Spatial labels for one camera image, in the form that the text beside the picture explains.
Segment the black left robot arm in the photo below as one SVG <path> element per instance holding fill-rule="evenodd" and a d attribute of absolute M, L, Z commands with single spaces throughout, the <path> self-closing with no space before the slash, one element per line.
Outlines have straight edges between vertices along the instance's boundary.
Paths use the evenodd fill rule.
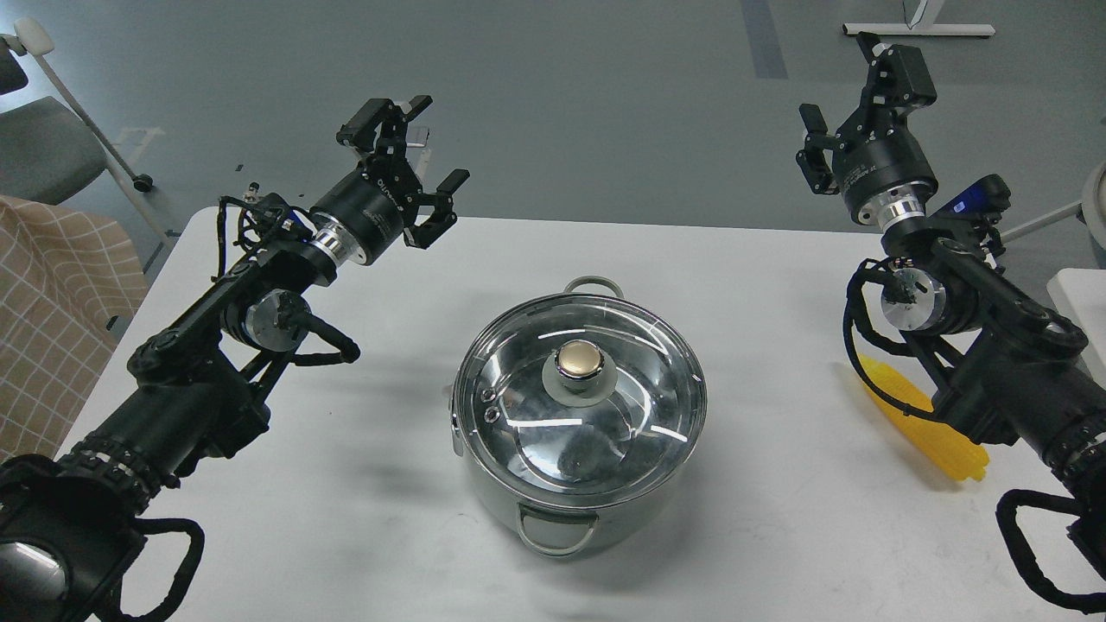
<path fill-rule="evenodd" d="M 182 533 L 188 549 L 140 619 L 166 621 L 181 607 L 202 528 L 143 514 L 202 458 L 231 458 L 267 432 L 267 398 L 290 366 L 359 357 L 349 336 L 313 314 L 307 288 L 332 284 L 349 261 L 371 265 L 399 239 L 426 249 L 457 221 L 453 193 L 469 174 L 456 169 L 427 191 L 406 155 L 410 123 L 431 103 L 364 103 L 336 134 L 355 169 L 307 210 L 279 194 L 219 200 L 213 284 L 131 354 L 131 397 L 58 460 L 3 463 L 4 621 L 126 621 L 124 576 L 161 533 Z"/>

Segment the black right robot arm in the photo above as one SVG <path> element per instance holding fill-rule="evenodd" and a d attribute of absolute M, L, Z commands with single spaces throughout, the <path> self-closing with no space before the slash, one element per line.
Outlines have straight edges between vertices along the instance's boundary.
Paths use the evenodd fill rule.
<path fill-rule="evenodd" d="M 1004 251 L 1002 177 L 981 177 L 927 212 L 938 182 L 907 123 L 937 99 L 924 53 L 876 33 L 855 39 L 868 68 L 857 108 L 827 129 L 817 105 L 799 106 L 797 165 L 810 190 L 837 194 L 853 222 L 881 234 L 885 258 L 862 261 L 847 283 L 847 357 L 878 398 L 908 416 L 975 444 L 1025 440 L 1035 450 L 1067 493 L 1004 493 L 997 520 L 1008 554 L 1051 605 L 1102 613 L 1100 592 L 1064 592 L 1043 574 L 1016 521 L 1022 507 L 1073 516 L 1070 539 L 1103 573 L 1105 397 L 1076 365 L 1089 339 L 988 263 Z"/>

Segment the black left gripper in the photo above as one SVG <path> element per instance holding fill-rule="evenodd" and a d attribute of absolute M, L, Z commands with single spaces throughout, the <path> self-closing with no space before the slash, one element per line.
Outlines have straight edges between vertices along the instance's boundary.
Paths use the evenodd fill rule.
<path fill-rule="evenodd" d="M 457 221 L 453 194 L 470 178 L 456 168 L 426 193 L 408 149 L 426 151 L 429 129 L 410 122 L 430 107 L 430 95 L 408 102 L 368 99 L 336 131 L 336 142 L 356 154 L 357 166 L 309 209 L 315 234 L 309 243 L 334 265 L 373 265 L 401 240 L 428 249 Z"/>

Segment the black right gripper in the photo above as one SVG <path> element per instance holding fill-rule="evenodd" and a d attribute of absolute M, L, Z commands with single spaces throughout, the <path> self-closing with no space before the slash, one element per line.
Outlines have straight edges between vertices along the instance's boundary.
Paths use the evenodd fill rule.
<path fill-rule="evenodd" d="M 920 48 L 889 44 L 879 35 L 856 37 L 868 63 L 855 125 L 830 131 L 817 104 L 801 104 L 805 135 L 797 165 L 814 194 L 841 194 L 852 220 L 867 225 L 862 206 L 877 194 L 900 186 L 921 187 L 924 201 L 938 189 L 920 142 L 909 129 L 912 111 L 932 105 L 937 90 Z M 832 165 L 825 154 L 832 155 Z"/>

